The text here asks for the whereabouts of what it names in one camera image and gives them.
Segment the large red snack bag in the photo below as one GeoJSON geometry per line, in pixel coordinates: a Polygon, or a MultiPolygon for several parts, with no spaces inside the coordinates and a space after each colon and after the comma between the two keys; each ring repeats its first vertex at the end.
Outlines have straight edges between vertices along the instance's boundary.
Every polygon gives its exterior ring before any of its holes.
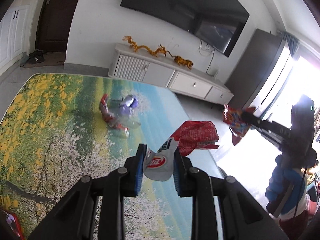
{"type": "MultiPolygon", "coordinates": [[[[245,112],[253,114],[256,107],[248,107],[245,112]]],[[[248,132],[250,125],[241,119],[244,112],[242,109],[234,109],[229,105],[224,105],[223,122],[228,125],[232,133],[232,144],[237,145],[248,132]]]]}

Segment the red clear wrapper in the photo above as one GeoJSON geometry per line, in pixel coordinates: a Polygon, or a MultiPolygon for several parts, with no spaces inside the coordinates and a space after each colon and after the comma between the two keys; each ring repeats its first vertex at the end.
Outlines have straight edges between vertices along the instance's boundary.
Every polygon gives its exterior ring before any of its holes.
{"type": "Polygon", "coordinates": [[[104,122],[112,129],[118,130],[121,135],[128,137],[129,128],[124,126],[116,114],[112,113],[107,106],[108,95],[105,93],[99,102],[99,110],[104,122]]]}

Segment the white wall cupboards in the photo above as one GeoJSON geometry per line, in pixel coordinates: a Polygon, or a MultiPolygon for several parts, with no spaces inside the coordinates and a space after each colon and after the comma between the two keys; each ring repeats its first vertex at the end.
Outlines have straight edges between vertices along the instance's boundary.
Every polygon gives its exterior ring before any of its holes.
{"type": "Polygon", "coordinates": [[[31,20],[39,0],[13,0],[1,20],[1,73],[27,51],[31,20]]]}

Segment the grey refrigerator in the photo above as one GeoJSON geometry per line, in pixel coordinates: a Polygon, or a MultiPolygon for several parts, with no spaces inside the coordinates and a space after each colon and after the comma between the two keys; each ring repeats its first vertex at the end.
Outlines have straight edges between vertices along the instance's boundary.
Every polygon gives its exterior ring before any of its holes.
{"type": "Polygon", "coordinates": [[[258,107],[284,68],[289,57],[287,42],[281,37],[256,29],[226,86],[233,93],[233,108],[258,107]]]}

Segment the golden dragon figurine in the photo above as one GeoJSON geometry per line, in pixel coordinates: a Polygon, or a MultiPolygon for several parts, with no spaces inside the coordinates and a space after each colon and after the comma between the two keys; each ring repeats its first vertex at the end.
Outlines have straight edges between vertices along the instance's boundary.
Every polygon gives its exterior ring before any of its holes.
{"type": "Polygon", "coordinates": [[[139,52],[140,49],[145,49],[150,55],[158,57],[159,54],[164,55],[165,57],[169,54],[171,57],[173,57],[173,55],[171,54],[170,51],[168,51],[165,46],[162,46],[161,44],[158,46],[158,48],[156,50],[152,50],[151,48],[149,48],[146,45],[138,45],[131,36],[124,36],[122,38],[123,41],[127,41],[128,44],[130,45],[130,47],[137,53],[139,52]]]}

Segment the black shoes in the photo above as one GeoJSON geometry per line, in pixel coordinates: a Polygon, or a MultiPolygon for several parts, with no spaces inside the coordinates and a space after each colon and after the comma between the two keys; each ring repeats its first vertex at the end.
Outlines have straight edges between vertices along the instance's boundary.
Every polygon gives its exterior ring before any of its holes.
{"type": "Polygon", "coordinates": [[[44,62],[44,55],[42,50],[36,49],[34,52],[30,53],[28,59],[29,64],[37,64],[44,62]]]}

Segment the purple plastic wrapper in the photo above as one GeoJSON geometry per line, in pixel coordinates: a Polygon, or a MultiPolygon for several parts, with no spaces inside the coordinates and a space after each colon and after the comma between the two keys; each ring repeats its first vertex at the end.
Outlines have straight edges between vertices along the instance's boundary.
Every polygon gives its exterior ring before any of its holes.
{"type": "Polygon", "coordinates": [[[138,107],[138,99],[135,95],[127,95],[118,106],[120,116],[131,117],[133,110],[138,107]]]}

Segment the golden tiger figurine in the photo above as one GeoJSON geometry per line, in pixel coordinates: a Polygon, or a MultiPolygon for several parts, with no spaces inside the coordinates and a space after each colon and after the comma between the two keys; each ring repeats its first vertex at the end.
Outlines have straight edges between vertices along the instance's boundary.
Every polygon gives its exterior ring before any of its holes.
{"type": "Polygon", "coordinates": [[[174,62],[176,64],[178,64],[179,66],[185,66],[188,69],[192,69],[193,68],[193,61],[188,60],[188,59],[184,59],[181,56],[174,56],[171,54],[171,52],[168,51],[168,53],[170,54],[170,56],[174,59],[174,62]]]}

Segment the dark brown entrance door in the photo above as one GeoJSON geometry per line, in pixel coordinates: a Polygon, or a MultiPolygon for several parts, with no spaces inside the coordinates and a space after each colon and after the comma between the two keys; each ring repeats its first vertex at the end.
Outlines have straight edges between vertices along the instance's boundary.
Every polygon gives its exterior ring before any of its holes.
{"type": "Polygon", "coordinates": [[[66,52],[78,1],[44,0],[37,27],[36,49],[46,52],[66,52]]]}

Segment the white tv cabinet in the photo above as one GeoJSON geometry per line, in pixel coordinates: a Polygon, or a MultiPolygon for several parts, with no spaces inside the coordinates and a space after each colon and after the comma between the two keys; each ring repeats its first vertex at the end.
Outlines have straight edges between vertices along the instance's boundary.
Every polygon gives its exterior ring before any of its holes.
{"type": "Polygon", "coordinates": [[[220,105],[228,104],[234,96],[221,81],[198,69],[179,66],[168,57],[154,57],[146,50],[136,53],[121,43],[116,44],[114,63],[108,75],[167,88],[220,105]]]}

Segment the red white snack wrapper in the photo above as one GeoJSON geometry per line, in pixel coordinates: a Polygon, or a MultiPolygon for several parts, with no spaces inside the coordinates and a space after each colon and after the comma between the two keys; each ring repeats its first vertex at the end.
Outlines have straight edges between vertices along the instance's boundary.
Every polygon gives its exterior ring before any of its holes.
{"type": "Polygon", "coordinates": [[[153,152],[148,149],[143,163],[143,173],[151,180],[167,181],[174,172],[174,153],[182,157],[194,150],[215,150],[219,136],[211,121],[185,121],[153,152]]]}

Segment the large black wall television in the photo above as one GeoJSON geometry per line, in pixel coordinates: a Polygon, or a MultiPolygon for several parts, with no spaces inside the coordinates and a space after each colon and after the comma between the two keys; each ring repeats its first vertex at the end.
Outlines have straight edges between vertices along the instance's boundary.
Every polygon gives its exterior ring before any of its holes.
{"type": "Polygon", "coordinates": [[[249,18],[238,0],[122,0],[120,5],[171,23],[226,57],[249,18]]]}

